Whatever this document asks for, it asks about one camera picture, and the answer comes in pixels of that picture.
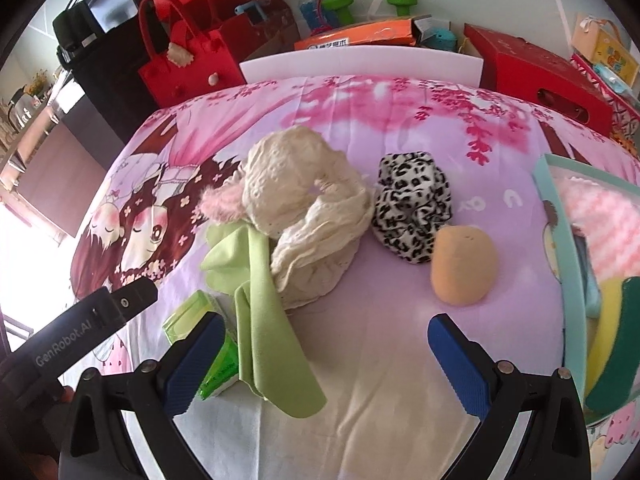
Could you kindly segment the person's left hand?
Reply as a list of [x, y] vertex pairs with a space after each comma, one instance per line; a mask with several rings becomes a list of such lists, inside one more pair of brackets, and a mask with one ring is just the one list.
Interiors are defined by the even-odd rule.
[[43, 454], [36, 454], [30, 459], [30, 469], [37, 479], [56, 480], [58, 478], [58, 456], [63, 434], [63, 417], [68, 409], [63, 405], [73, 401], [75, 391], [71, 386], [65, 386], [58, 404], [43, 419], [43, 428], [47, 437], [51, 440], [50, 448]]

